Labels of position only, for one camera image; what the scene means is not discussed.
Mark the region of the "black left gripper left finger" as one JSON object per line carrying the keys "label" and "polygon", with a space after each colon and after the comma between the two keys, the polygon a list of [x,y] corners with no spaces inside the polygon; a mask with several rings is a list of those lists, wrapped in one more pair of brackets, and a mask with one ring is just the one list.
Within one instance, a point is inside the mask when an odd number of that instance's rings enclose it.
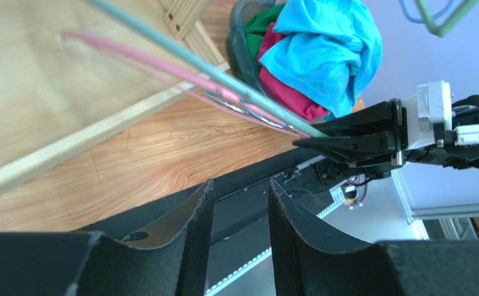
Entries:
{"label": "black left gripper left finger", "polygon": [[212,180],[154,222],[101,231],[0,232],[0,295],[203,295]]}

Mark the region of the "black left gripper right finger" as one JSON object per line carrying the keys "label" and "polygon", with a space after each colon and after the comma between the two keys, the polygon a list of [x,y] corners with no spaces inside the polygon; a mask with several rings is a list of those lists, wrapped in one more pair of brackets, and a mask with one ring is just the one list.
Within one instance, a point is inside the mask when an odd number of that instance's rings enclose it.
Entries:
{"label": "black left gripper right finger", "polygon": [[364,242],[275,181],[268,220],[277,295],[479,295],[479,240]]}

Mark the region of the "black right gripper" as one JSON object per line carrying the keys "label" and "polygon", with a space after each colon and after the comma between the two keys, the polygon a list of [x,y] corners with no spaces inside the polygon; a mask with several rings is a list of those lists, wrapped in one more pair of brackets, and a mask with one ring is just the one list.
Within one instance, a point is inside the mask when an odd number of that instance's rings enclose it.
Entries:
{"label": "black right gripper", "polygon": [[314,127],[326,136],[296,140],[293,145],[317,152],[335,163],[399,165],[402,159],[398,154],[407,148],[406,108],[399,99]]}

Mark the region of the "magenta t shirt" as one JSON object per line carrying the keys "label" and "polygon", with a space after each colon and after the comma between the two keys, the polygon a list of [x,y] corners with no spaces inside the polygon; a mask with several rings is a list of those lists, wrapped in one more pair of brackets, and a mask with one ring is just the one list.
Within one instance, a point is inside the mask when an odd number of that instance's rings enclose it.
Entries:
{"label": "magenta t shirt", "polygon": [[315,103],[296,89],[293,89],[279,81],[261,63],[261,58],[265,55],[265,53],[275,44],[285,38],[285,35],[281,33],[275,33],[273,31],[274,26],[274,22],[271,22],[268,25],[268,29],[263,37],[260,50],[256,58],[261,67],[259,72],[260,80],[264,83],[268,93],[273,99],[301,118],[304,118],[308,121],[325,119],[328,115],[332,114],[329,110]]}

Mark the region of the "light blue t shirt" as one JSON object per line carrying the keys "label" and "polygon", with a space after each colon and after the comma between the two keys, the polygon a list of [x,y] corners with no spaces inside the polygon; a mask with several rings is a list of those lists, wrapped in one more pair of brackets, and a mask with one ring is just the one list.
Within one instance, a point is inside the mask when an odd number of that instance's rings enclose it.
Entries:
{"label": "light blue t shirt", "polygon": [[261,63],[279,81],[340,118],[349,115],[382,62],[382,37],[361,1],[288,1]]}

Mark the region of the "sage green hanger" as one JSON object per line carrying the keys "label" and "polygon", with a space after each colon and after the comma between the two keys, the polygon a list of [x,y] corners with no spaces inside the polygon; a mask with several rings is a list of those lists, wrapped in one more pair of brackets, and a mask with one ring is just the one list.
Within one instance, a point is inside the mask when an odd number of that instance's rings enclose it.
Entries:
{"label": "sage green hanger", "polygon": [[458,6],[449,15],[434,20],[431,17],[434,13],[430,11],[428,2],[424,0],[416,0],[416,2],[422,12],[428,12],[428,15],[424,14],[426,23],[423,25],[429,33],[439,38],[447,36],[479,4],[479,0],[459,1]]}

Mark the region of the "green t shirt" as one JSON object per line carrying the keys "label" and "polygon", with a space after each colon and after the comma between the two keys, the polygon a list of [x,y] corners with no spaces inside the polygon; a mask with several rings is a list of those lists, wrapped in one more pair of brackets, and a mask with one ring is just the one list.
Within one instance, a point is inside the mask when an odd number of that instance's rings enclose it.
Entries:
{"label": "green t shirt", "polygon": [[261,43],[271,23],[275,23],[285,3],[270,7],[254,15],[244,25],[244,35],[247,49],[254,62],[260,52]]}

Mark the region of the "pink hanger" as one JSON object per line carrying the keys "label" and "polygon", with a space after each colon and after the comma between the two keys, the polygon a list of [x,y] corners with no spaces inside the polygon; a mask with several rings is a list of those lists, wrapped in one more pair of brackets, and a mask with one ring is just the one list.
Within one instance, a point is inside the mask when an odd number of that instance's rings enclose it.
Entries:
{"label": "pink hanger", "polygon": [[82,42],[105,56],[230,115],[298,139],[309,138],[299,128],[278,119],[246,97],[158,56],[86,31],[68,30],[62,33],[62,38]]}

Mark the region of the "pale green hanger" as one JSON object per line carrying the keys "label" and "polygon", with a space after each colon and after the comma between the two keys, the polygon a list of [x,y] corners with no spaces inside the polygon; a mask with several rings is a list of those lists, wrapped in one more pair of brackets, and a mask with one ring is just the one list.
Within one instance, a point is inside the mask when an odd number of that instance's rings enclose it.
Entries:
{"label": "pale green hanger", "polygon": [[202,73],[214,79],[220,85],[227,87],[242,97],[251,99],[255,105],[261,107],[278,119],[290,124],[292,127],[297,128],[313,138],[327,137],[326,134],[320,132],[316,128],[313,128],[307,121],[298,117],[293,112],[270,100],[242,81],[222,72],[221,70],[218,70],[218,68],[206,60],[203,60],[197,54],[194,54],[190,50],[180,46],[176,41],[165,36],[155,28],[148,26],[148,24],[142,22],[128,11],[112,4],[109,1],[92,0],[88,3],[95,6],[97,9],[101,10],[103,13],[109,15],[113,19],[119,21],[123,25],[127,26],[134,32],[145,37],[149,41],[162,47],[164,50],[183,60],[185,63],[193,66],[197,70],[200,70]]}

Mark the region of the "light blue wire hanger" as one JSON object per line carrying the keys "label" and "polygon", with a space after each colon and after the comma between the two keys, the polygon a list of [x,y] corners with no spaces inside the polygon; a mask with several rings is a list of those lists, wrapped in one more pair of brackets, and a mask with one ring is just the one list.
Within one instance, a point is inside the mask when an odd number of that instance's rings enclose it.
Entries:
{"label": "light blue wire hanger", "polygon": [[[416,24],[425,24],[424,14],[428,15],[428,12],[422,12],[422,9],[416,1],[399,0],[399,6],[404,17]],[[444,6],[431,15],[432,19],[439,20],[440,18],[449,15],[459,4],[457,0],[446,1]]]}

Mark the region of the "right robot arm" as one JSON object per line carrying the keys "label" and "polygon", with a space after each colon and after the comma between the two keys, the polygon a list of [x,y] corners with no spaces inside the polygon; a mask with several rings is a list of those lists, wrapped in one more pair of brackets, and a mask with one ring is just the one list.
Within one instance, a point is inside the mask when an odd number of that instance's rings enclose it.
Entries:
{"label": "right robot arm", "polygon": [[452,104],[451,127],[435,123],[421,132],[416,110],[406,100],[380,102],[316,124],[324,138],[296,140],[293,145],[325,157],[325,173],[333,179],[383,179],[406,163],[479,169],[479,95]]}

